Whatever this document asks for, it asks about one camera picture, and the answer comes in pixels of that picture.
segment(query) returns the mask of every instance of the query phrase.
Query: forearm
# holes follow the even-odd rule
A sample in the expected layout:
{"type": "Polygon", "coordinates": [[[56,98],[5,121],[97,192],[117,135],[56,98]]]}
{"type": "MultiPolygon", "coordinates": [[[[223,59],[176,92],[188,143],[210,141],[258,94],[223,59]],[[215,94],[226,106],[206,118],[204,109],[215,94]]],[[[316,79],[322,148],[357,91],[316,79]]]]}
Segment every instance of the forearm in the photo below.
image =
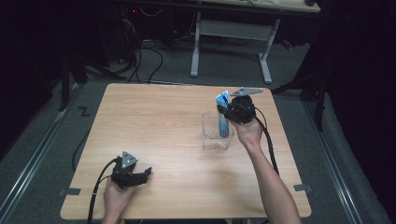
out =
{"type": "Polygon", "coordinates": [[[259,182],[262,204],[271,223],[301,223],[291,194],[260,146],[247,147],[259,182]]]}

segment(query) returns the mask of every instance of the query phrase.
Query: clear plastic container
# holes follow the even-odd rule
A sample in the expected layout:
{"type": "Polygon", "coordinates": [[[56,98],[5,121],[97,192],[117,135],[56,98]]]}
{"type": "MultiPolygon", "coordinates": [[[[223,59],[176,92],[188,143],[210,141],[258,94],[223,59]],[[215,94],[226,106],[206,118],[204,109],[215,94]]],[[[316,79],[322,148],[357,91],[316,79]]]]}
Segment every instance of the clear plastic container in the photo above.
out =
{"type": "Polygon", "coordinates": [[[202,115],[203,149],[227,149],[233,140],[233,125],[229,125],[229,135],[222,137],[219,133],[219,113],[202,115]]]}

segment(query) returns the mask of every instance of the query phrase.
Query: desk leg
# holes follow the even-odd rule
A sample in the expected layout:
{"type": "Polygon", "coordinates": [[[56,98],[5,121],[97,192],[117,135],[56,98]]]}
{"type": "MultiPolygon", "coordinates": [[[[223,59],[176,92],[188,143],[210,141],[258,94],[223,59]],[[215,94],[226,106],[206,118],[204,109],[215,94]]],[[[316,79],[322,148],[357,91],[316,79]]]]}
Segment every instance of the desk leg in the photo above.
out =
{"type": "Polygon", "coordinates": [[[201,32],[201,12],[197,12],[197,22],[195,25],[195,45],[194,52],[192,53],[191,73],[192,77],[198,77],[199,66],[199,37],[201,32]]]}
{"type": "Polygon", "coordinates": [[[264,77],[265,84],[272,83],[270,71],[268,70],[267,56],[268,56],[268,53],[270,52],[272,43],[274,42],[274,38],[275,38],[277,27],[279,26],[279,23],[280,23],[280,19],[277,19],[274,23],[274,26],[272,27],[272,29],[270,31],[269,36],[268,36],[267,45],[265,46],[264,53],[259,54],[259,60],[260,60],[260,65],[262,66],[262,75],[264,77]]]}

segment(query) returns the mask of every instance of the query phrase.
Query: wire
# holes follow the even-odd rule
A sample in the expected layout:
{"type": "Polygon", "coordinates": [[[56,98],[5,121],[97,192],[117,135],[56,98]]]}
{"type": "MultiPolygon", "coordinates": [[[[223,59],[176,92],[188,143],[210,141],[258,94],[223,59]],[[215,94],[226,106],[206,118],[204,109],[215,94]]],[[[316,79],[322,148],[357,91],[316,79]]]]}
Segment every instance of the wire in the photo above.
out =
{"type": "MultiPolygon", "coordinates": [[[[211,41],[211,39],[213,39],[213,38],[207,38],[206,40],[209,41],[209,42],[211,42],[211,43],[218,42],[218,39],[217,39],[217,38],[216,38],[214,41],[211,41]]],[[[224,43],[224,38],[220,38],[220,39],[219,39],[219,44],[218,44],[217,46],[215,46],[214,48],[205,48],[202,44],[200,44],[200,48],[201,48],[201,49],[207,49],[207,50],[214,50],[214,49],[220,48],[220,47],[223,45],[223,43],[224,43]]]]}
{"type": "Polygon", "coordinates": [[[190,38],[190,37],[193,36],[193,35],[191,35],[191,30],[192,30],[192,27],[194,26],[194,22],[195,22],[196,15],[197,15],[197,13],[194,12],[194,15],[193,15],[193,17],[192,17],[192,22],[191,22],[189,31],[188,31],[185,35],[183,35],[181,38],[175,39],[174,41],[183,40],[183,39],[190,38]]]}
{"type": "Polygon", "coordinates": [[[262,126],[262,131],[264,132],[265,137],[267,138],[268,151],[270,152],[271,163],[273,164],[274,170],[275,170],[276,173],[279,175],[279,170],[277,169],[276,158],[275,158],[275,155],[274,155],[274,146],[273,146],[273,143],[272,143],[272,140],[271,140],[271,136],[270,136],[270,134],[268,133],[268,129],[267,129],[267,120],[265,119],[265,116],[264,116],[264,114],[260,111],[260,109],[258,109],[257,107],[255,107],[255,109],[258,110],[258,111],[262,114],[262,117],[264,118],[264,123],[265,123],[265,125],[262,124],[262,121],[259,120],[257,117],[254,117],[254,118],[260,123],[260,125],[262,126]]]}
{"type": "Polygon", "coordinates": [[[161,55],[161,53],[160,52],[158,52],[157,50],[155,50],[155,49],[146,49],[146,50],[151,50],[151,51],[153,51],[153,52],[156,52],[158,55],[160,55],[160,57],[161,57],[161,62],[160,62],[160,64],[158,65],[158,67],[154,70],[154,72],[152,72],[150,75],[149,75],[149,77],[148,77],[148,84],[150,83],[150,81],[151,81],[151,78],[152,78],[152,76],[154,76],[154,74],[161,68],[161,66],[163,65],[163,56],[161,55]]]}
{"type": "Polygon", "coordinates": [[[178,41],[175,41],[174,44],[182,46],[182,47],[192,46],[192,45],[194,45],[194,41],[190,40],[190,38],[192,38],[192,37],[194,37],[194,36],[192,35],[192,36],[186,37],[184,39],[179,39],[178,41]]]}
{"type": "Polygon", "coordinates": [[[88,134],[90,133],[91,129],[89,129],[87,131],[87,133],[85,133],[84,137],[81,139],[81,141],[79,142],[78,146],[76,147],[74,153],[73,153],[73,158],[72,158],[72,167],[73,167],[73,172],[76,171],[77,166],[76,166],[76,155],[78,152],[78,149],[81,147],[82,143],[84,142],[84,140],[88,137],[88,134]]]}
{"type": "Polygon", "coordinates": [[[254,39],[244,39],[243,43],[238,43],[237,41],[235,41],[235,38],[225,38],[224,43],[226,44],[230,44],[230,45],[237,45],[237,46],[245,46],[245,45],[251,45],[251,44],[255,44],[256,42],[258,42],[258,40],[254,40],[254,39]]]}
{"type": "Polygon", "coordinates": [[[102,179],[102,175],[105,173],[105,170],[107,169],[108,166],[111,165],[111,163],[116,162],[119,158],[113,159],[112,161],[110,161],[105,168],[102,170],[102,173],[99,174],[98,180],[96,181],[95,187],[93,188],[93,192],[92,192],[92,197],[91,197],[91,203],[90,203],[90,211],[88,213],[88,219],[87,219],[87,223],[88,224],[92,224],[92,214],[93,214],[93,208],[95,206],[95,199],[96,199],[96,194],[98,192],[99,189],[99,184],[102,182],[102,180],[106,179],[103,178],[102,179]]]}
{"type": "MultiPolygon", "coordinates": [[[[131,69],[134,67],[134,63],[135,63],[135,61],[134,61],[134,60],[131,60],[125,67],[121,68],[121,69],[118,70],[118,71],[112,72],[112,73],[114,73],[114,74],[116,74],[116,75],[119,75],[119,74],[121,74],[121,73],[127,72],[128,70],[131,70],[131,69]]],[[[92,70],[91,70],[90,68],[88,68],[87,66],[85,66],[84,69],[85,69],[85,71],[86,71],[87,73],[90,73],[90,74],[92,74],[92,75],[94,75],[94,76],[98,76],[98,77],[99,77],[99,76],[103,76],[103,75],[104,75],[103,73],[98,73],[98,72],[92,71],[92,70]]]]}
{"type": "Polygon", "coordinates": [[[144,14],[144,15],[146,15],[146,16],[148,16],[148,17],[155,17],[155,16],[157,16],[158,14],[160,14],[161,12],[163,12],[163,9],[161,9],[161,10],[159,10],[158,12],[156,12],[155,14],[148,14],[148,13],[146,13],[145,11],[143,11],[143,9],[140,7],[139,8],[140,9],[140,11],[144,14]]]}
{"type": "Polygon", "coordinates": [[[125,22],[128,24],[128,30],[127,30],[127,32],[129,32],[129,30],[130,30],[131,27],[132,27],[132,32],[134,33],[134,24],[131,23],[130,21],[126,20],[126,19],[122,19],[122,21],[125,21],[125,22]]]}
{"type": "Polygon", "coordinates": [[[142,49],[141,49],[141,46],[139,46],[139,63],[134,68],[134,71],[132,72],[131,76],[129,77],[127,83],[130,83],[132,80],[132,77],[134,77],[134,75],[136,75],[137,83],[141,84],[139,75],[137,74],[137,70],[139,69],[141,62],[142,62],[142,49]]]}

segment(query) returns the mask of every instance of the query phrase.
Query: wooden table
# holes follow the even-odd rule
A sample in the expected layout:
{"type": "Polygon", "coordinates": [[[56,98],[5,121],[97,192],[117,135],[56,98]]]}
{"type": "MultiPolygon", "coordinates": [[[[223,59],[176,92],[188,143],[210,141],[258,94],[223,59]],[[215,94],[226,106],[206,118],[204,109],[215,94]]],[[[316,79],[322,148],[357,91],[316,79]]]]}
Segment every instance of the wooden table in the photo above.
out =
{"type": "MultiPolygon", "coordinates": [[[[152,167],[148,183],[137,188],[125,218],[266,217],[253,166],[237,136],[228,149],[203,150],[202,146],[202,115],[216,112],[219,93],[238,89],[108,85],[70,185],[81,192],[66,196],[62,218],[87,218],[96,179],[123,150],[139,159],[135,172],[152,167]]],[[[307,217],[311,208],[305,192],[294,190],[302,181],[272,94],[264,89],[251,97],[267,119],[280,177],[301,217],[307,217]]],[[[265,136],[262,148],[269,158],[265,136]]],[[[112,167],[105,175],[111,174],[112,167]]],[[[105,182],[98,191],[94,218],[104,215],[105,182]]]]}

